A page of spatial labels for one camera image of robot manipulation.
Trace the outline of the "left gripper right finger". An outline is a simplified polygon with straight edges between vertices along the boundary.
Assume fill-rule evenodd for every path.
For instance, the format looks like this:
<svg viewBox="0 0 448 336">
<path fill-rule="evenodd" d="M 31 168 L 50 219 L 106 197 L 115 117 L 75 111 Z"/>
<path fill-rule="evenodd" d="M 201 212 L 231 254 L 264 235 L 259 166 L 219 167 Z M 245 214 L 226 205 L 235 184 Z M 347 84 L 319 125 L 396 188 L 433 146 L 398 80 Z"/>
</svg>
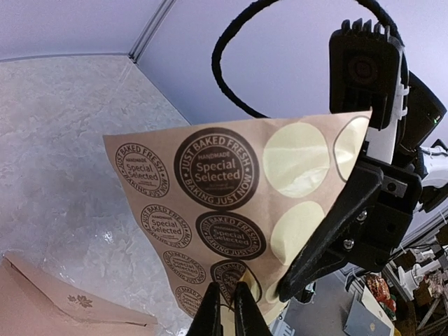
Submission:
<svg viewBox="0 0 448 336">
<path fill-rule="evenodd" d="M 248 284 L 242 281 L 237 283 L 234 292 L 234 326 L 236 336 L 272 335 Z"/>
</svg>

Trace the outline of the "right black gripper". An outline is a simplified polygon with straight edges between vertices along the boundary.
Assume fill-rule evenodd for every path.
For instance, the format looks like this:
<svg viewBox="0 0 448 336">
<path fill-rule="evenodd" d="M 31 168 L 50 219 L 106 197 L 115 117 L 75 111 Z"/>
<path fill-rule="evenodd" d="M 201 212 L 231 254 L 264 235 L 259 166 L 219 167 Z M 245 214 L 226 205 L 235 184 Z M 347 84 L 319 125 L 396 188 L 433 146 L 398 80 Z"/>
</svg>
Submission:
<svg viewBox="0 0 448 336">
<path fill-rule="evenodd" d="M 381 271 L 410 226 L 421 192 L 421 177 L 412 168 L 358 158 L 328 214 L 277 285 L 280 301 L 340 265 Z M 341 252 L 331 253 L 336 240 Z"/>
</svg>

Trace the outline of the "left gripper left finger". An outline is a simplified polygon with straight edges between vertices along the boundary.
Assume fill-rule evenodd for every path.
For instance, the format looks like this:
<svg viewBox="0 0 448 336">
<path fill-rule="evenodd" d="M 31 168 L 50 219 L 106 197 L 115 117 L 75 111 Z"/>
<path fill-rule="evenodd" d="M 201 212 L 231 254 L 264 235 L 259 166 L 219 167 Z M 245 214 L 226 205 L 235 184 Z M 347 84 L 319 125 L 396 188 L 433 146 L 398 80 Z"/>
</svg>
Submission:
<svg viewBox="0 0 448 336">
<path fill-rule="evenodd" d="M 188 329 L 188 336 L 221 336 L 222 334 L 220 288 L 216 282 L 211 282 Z"/>
</svg>

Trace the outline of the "round sticker seal sheet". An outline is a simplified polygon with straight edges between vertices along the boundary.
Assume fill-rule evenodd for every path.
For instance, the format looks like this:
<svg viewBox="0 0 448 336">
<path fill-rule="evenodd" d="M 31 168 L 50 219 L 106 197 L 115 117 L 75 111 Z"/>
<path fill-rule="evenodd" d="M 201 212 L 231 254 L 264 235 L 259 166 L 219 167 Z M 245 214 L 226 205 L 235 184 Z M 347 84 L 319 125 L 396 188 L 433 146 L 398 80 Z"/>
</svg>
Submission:
<svg viewBox="0 0 448 336">
<path fill-rule="evenodd" d="M 346 185 L 369 111 L 251 119 L 104 136 L 139 227 L 179 307 L 197 313 L 211 282 L 235 333 L 232 294 L 245 281 L 266 322 L 277 285 Z"/>
</svg>

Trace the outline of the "brown kraft envelope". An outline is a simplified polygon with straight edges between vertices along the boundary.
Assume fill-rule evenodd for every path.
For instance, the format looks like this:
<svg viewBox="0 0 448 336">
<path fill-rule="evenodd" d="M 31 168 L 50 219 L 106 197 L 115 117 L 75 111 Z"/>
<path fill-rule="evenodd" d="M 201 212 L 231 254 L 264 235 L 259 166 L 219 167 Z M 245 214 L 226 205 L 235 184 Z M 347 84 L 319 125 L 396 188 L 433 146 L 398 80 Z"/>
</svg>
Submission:
<svg viewBox="0 0 448 336">
<path fill-rule="evenodd" d="M 156 335 L 155 317 L 73 287 L 7 252 L 1 261 L 2 335 Z"/>
</svg>

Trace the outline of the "red snack bag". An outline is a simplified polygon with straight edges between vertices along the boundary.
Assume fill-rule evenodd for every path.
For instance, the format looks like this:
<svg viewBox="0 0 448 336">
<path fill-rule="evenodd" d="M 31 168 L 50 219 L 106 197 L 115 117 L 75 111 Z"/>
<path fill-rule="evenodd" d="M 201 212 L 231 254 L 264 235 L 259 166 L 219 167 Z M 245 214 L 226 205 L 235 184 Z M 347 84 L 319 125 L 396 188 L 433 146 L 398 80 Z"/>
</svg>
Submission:
<svg viewBox="0 0 448 336">
<path fill-rule="evenodd" d="M 375 300 L 378 301 L 378 303 L 387 305 L 391 299 L 391 295 L 386 281 L 376 274 L 367 274 L 365 280 L 367 287 L 373 294 Z"/>
</svg>

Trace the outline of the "grey blue box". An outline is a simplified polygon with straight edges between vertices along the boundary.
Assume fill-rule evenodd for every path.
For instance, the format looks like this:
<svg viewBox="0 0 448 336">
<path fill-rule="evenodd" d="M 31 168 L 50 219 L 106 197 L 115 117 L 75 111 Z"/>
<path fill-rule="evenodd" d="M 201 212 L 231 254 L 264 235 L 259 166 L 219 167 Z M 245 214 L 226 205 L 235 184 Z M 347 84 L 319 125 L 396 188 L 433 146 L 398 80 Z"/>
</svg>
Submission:
<svg viewBox="0 0 448 336">
<path fill-rule="evenodd" d="M 350 336 L 393 335 L 391 327 L 387 326 L 356 299 L 351 304 L 343 331 Z"/>
</svg>

